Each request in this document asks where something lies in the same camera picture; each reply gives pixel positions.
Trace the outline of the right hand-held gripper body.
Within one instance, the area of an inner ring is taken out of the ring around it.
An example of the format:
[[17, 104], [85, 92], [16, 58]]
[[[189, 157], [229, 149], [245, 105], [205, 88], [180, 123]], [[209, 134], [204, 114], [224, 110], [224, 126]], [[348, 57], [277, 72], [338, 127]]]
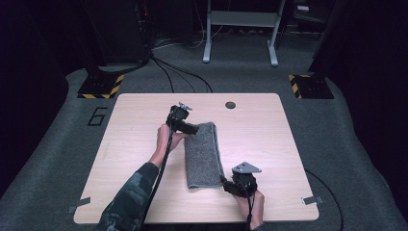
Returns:
[[232, 172], [234, 195], [252, 195], [257, 191], [258, 185], [254, 173], [261, 173], [260, 168], [248, 162], [242, 162], [233, 167]]

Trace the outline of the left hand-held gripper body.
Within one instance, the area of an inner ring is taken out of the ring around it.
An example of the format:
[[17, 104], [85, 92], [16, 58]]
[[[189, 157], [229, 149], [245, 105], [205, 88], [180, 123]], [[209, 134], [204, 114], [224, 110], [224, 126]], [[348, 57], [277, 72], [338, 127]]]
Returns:
[[170, 107], [169, 114], [166, 119], [166, 124], [171, 129], [183, 128], [185, 119], [189, 116], [191, 108], [186, 104], [179, 103]]

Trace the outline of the grey towel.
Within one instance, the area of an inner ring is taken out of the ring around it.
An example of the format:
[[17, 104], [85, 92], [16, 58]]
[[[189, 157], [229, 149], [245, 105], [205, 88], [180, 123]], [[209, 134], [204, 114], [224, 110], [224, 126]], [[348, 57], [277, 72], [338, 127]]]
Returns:
[[213, 122], [199, 124], [197, 133], [185, 139], [185, 160], [189, 189], [222, 186], [224, 173]]

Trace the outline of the person's left hand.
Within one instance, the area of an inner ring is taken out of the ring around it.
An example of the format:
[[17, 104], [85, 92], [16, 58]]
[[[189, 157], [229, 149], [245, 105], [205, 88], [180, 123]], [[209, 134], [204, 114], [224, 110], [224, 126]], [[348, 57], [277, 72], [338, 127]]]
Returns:
[[149, 159], [149, 162], [156, 167], [161, 167], [166, 153], [171, 152], [187, 136], [188, 134], [184, 133], [174, 133], [166, 124], [161, 125], [157, 132], [156, 150]]

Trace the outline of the person's right hand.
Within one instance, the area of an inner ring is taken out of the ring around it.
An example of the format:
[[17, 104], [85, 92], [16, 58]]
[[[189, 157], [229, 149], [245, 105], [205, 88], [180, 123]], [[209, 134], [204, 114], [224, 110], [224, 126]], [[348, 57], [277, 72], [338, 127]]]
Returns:
[[254, 231], [264, 223], [265, 196], [260, 191], [256, 191], [249, 198], [236, 195], [234, 195], [234, 198], [238, 203], [239, 210], [246, 222], [248, 230]]

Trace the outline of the black tape floor marking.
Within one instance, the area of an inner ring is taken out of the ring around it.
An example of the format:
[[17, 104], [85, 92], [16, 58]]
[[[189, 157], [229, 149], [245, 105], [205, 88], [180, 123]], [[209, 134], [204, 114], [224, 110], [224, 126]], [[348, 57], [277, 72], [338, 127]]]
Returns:
[[107, 110], [107, 107], [96, 107], [89, 118], [88, 126], [101, 126]]

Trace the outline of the black cabinet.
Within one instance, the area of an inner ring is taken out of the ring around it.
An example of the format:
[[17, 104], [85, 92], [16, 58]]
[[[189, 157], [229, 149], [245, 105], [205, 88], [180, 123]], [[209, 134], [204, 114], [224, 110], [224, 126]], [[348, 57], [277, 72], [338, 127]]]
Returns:
[[143, 0], [84, 0], [106, 64], [147, 64], [151, 23]]

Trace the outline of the white metal stand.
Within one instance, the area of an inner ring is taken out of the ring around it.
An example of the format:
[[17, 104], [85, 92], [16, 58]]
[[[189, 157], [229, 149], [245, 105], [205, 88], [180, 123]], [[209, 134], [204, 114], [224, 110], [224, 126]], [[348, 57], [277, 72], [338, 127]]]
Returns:
[[243, 27], [263, 27], [273, 30], [270, 39], [267, 41], [270, 64], [278, 66], [275, 50], [275, 41], [278, 34], [283, 10], [286, 0], [279, 0], [279, 8], [276, 13], [255, 13], [255, 12], [230, 12], [215, 11], [212, 9], [212, 0], [207, 0], [207, 35], [203, 54], [203, 63], [207, 64], [211, 59], [212, 50], [212, 26], [243, 26]]

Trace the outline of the dark shelf unit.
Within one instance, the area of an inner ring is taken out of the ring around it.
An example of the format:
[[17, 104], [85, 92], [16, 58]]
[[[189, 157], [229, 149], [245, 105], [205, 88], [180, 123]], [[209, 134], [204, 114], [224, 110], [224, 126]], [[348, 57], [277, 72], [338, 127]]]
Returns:
[[327, 9], [318, 0], [293, 0], [291, 18], [300, 32], [322, 33], [326, 17]]

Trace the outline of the hazard-striped black base plate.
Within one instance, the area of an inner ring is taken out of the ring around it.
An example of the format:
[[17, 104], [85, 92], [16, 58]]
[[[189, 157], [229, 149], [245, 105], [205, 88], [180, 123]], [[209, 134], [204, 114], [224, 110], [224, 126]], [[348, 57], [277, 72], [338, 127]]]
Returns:
[[310, 75], [289, 76], [294, 96], [298, 99], [333, 99], [334, 95], [324, 79]]
[[77, 97], [86, 99], [110, 99], [117, 94], [123, 75], [104, 74], [99, 77], [88, 77], [79, 88]]

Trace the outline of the dark upright post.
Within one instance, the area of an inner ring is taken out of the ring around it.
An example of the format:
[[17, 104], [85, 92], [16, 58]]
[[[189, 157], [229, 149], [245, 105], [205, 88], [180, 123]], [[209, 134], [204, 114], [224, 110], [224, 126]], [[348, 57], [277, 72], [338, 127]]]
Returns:
[[309, 71], [316, 79], [327, 76], [347, 37], [351, 0], [336, 0]]

